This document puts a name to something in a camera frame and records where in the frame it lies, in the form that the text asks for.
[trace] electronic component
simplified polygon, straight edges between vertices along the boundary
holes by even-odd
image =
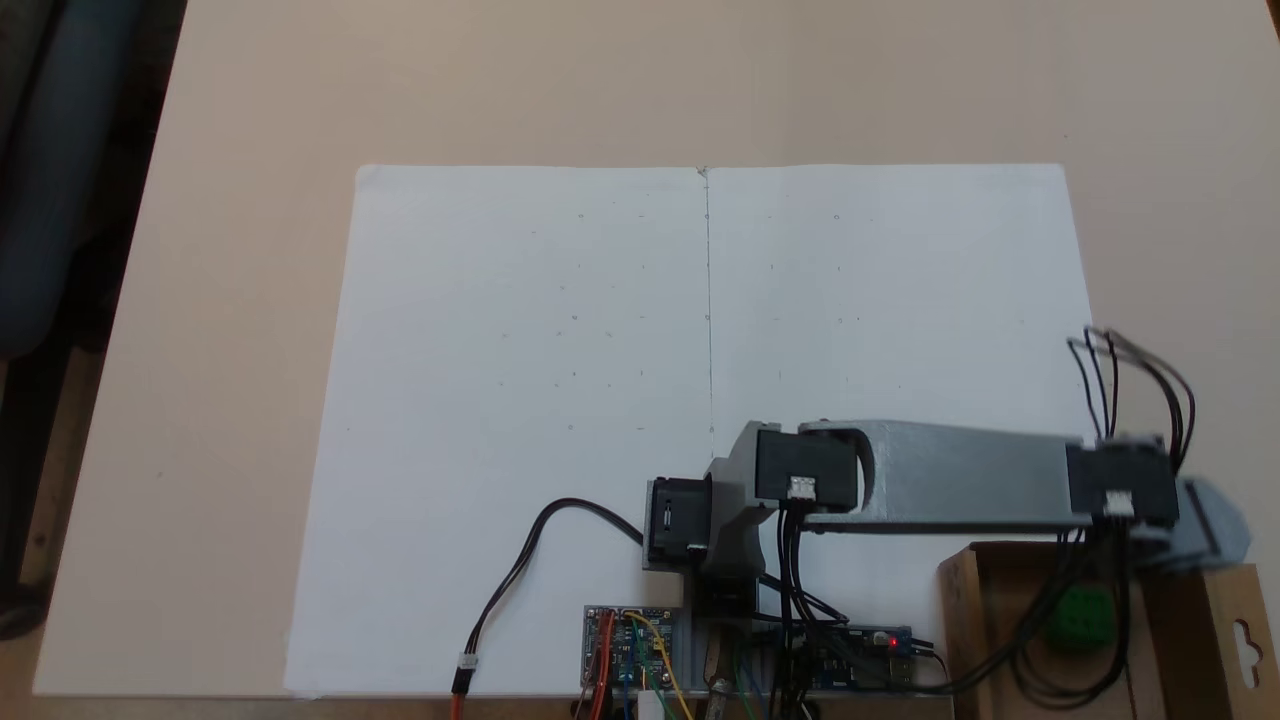
[[[662,634],[662,643],[668,653],[675,653],[676,614],[673,607],[608,607],[589,605],[582,610],[582,687],[595,684],[595,674],[600,662],[600,626],[609,612],[613,612],[613,632],[604,652],[609,656],[609,687],[621,688],[623,682],[632,688],[645,687],[672,689],[671,673],[662,661],[662,653],[653,637],[653,630],[640,621],[632,623],[626,614],[634,612],[648,619]],[[636,635],[639,625],[640,634]]]
[[[892,678],[900,683],[915,679],[915,660],[913,659],[911,628],[842,628],[846,646],[858,655],[864,665],[876,669],[854,667],[847,661],[836,657],[826,646],[813,648],[813,689],[815,691],[882,691]],[[801,644],[804,634],[797,635]]]

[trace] yellow wire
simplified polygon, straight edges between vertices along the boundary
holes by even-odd
[[[676,682],[676,670],[671,667],[671,657],[667,655],[667,643],[662,642],[662,633],[658,628],[645,618],[644,615],[637,615],[635,612],[626,612],[626,618],[634,620],[640,620],[649,626],[649,632],[653,633],[654,642],[658,647],[658,652],[662,655],[662,664],[667,666],[667,674],[671,675],[671,687],[676,691],[676,700],[680,701],[680,708],[685,711],[686,720],[694,720],[694,714],[689,711],[689,705],[685,702],[685,693],[680,692],[680,684]]]

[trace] cable plug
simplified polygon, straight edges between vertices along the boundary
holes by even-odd
[[[453,689],[449,692],[457,696],[465,696],[471,692],[471,676],[476,674],[477,665],[480,665],[479,655],[460,652],[458,669],[453,671]]]

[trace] white paper sheet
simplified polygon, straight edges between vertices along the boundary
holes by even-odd
[[[646,479],[696,477],[750,419],[1083,434],[1064,340],[1088,319],[1057,167],[365,168],[285,687],[447,693],[543,505],[640,525]],[[803,573],[941,641],[933,571],[963,542],[805,538]],[[576,693],[586,603],[678,583],[564,511],[472,693]]]
[[[447,693],[549,501],[641,524],[710,460],[704,178],[692,168],[365,168],[285,687]],[[575,510],[484,634],[472,692],[577,687],[582,605],[678,605]]]
[[[718,455],[748,420],[1089,433],[1065,346],[1091,315],[1060,167],[716,169],[709,187]],[[805,589],[941,641],[933,570],[972,539],[805,537]]]

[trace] green terminal block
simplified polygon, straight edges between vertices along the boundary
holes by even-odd
[[[1088,652],[1116,641],[1111,593],[1103,588],[1066,591],[1044,625],[1044,641],[1056,651]]]

